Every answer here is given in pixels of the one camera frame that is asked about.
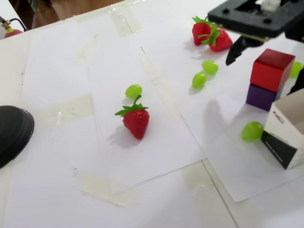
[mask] red object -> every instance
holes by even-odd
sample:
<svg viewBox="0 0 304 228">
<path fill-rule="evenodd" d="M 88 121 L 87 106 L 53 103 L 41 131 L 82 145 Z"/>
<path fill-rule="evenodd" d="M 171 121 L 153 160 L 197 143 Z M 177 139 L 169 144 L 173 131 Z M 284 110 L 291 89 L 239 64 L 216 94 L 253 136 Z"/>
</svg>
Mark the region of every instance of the red object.
<svg viewBox="0 0 304 228">
<path fill-rule="evenodd" d="M 227 32 L 224 30 L 218 30 L 220 32 L 220 36 L 216 38 L 215 46 L 209 44 L 209 47 L 212 51 L 223 51 L 229 49 L 233 44 Z"/>
<path fill-rule="evenodd" d="M 14 36 L 14 35 L 17 35 L 17 34 L 22 33 L 20 30 L 18 30 L 18 29 L 13 29 L 13 28 L 10 27 L 10 26 L 5 27 L 5 31 L 6 31 L 6 33 L 5 33 L 5 35 L 4 35 L 4 38 L 12 37 L 12 36 Z"/>
<path fill-rule="evenodd" d="M 134 110 L 124 115 L 123 123 L 136 139 L 142 139 L 149 123 L 146 110 Z"/>
<path fill-rule="evenodd" d="M 295 56 L 266 49 L 253 63 L 250 83 L 278 92 L 285 84 Z"/>
<path fill-rule="evenodd" d="M 206 23 L 203 23 L 203 22 L 196 23 L 193 26 L 192 33 L 193 33 L 194 44 L 196 46 L 199 46 L 199 45 L 201 45 L 201 42 L 203 40 L 208 39 L 208 37 L 202 37 L 202 38 L 199 39 L 198 36 L 205 35 L 205 34 L 210 35 L 211 34 L 211 28 Z"/>
</svg>

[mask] black dome object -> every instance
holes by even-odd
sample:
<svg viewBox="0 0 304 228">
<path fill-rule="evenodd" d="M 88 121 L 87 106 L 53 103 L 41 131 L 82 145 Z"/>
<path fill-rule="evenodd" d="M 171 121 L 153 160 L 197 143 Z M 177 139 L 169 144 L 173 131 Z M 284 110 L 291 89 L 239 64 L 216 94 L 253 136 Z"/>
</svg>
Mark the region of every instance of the black dome object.
<svg viewBox="0 0 304 228">
<path fill-rule="evenodd" d="M 33 131 L 30 113 L 14 106 L 0 106 L 0 169 L 18 156 Z"/>
</svg>

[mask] red strawberry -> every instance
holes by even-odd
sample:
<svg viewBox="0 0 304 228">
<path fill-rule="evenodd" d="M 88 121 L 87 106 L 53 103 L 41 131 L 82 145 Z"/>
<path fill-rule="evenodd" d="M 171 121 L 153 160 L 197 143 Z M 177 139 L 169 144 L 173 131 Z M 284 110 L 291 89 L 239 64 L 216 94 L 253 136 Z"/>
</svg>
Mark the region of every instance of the red strawberry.
<svg viewBox="0 0 304 228">
<path fill-rule="evenodd" d="M 229 49 L 233 44 L 227 32 L 224 30 L 217 30 L 215 24 L 211 27 L 211 35 L 202 35 L 201 37 L 208 37 L 207 40 L 202 41 L 203 45 L 209 44 L 212 51 L 222 51 Z"/>
<path fill-rule="evenodd" d="M 136 139 L 142 139 L 146 128 L 149 123 L 149 113 L 145 110 L 147 107 L 143 107 L 142 104 L 136 104 L 136 101 L 141 98 L 139 95 L 132 107 L 123 106 L 123 110 L 119 111 L 115 115 L 123 116 L 123 123 L 126 128 L 134 135 Z"/>
<path fill-rule="evenodd" d="M 200 35 L 205 35 L 211 34 L 211 22 L 206 21 L 207 18 L 205 18 L 205 20 L 200 19 L 198 16 L 195 16 L 195 18 L 193 18 L 193 20 L 196 22 L 196 24 L 194 24 L 193 29 L 192 29 L 192 33 L 193 33 L 193 39 L 194 39 L 194 44 L 196 46 L 201 45 L 201 42 L 203 40 L 208 39 L 208 37 L 202 37 L 202 38 L 198 38 L 198 36 Z"/>
</svg>

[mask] cardboard box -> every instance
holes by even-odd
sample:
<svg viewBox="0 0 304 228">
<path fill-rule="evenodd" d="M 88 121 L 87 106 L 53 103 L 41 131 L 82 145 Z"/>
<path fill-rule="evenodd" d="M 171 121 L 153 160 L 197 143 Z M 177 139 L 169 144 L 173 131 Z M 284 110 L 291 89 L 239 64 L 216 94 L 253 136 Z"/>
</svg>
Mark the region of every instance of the cardboard box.
<svg viewBox="0 0 304 228">
<path fill-rule="evenodd" d="M 304 163 L 304 89 L 272 103 L 261 140 L 285 169 Z"/>
</svg>

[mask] green grape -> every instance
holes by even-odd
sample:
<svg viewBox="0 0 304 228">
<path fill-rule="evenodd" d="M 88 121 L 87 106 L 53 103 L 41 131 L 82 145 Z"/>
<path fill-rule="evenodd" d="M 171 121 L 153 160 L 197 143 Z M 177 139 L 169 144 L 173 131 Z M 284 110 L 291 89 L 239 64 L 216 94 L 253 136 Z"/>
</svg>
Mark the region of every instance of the green grape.
<svg viewBox="0 0 304 228">
<path fill-rule="evenodd" d="M 261 138 L 263 133 L 263 126 L 259 122 L 247 123 L 243 129 L 243 140 L 253 141 Z"/>
<path fill-rule="evenodd" d="M 138 95 L 142 94 L 143 88 L 140 85 L 132 85 L 127 88 L 125 95 L 129 98 L 137 98 Z"/>
<path fill-rule="evenodd" d="M 303 64 L 299 62 L 294 62 L 293 68 L 291 69 L 289 77 L 298 77 L 300 71 L 303 69 Z"/>
<path fill-rule="evenodd" d="M 214 61 L 205 61 L 201 64 L 204 71 L 208 74 L 214 75 L 218 71 L 218 65 Z"/>
<path fill-rule="evenodd" d="M 197 73 L 193 80 L 192 80 L 192 87 L 197 89 L 197 88 L 202 88 L 207 80 L 207 77 L 204 73 Z"/>
</svg>

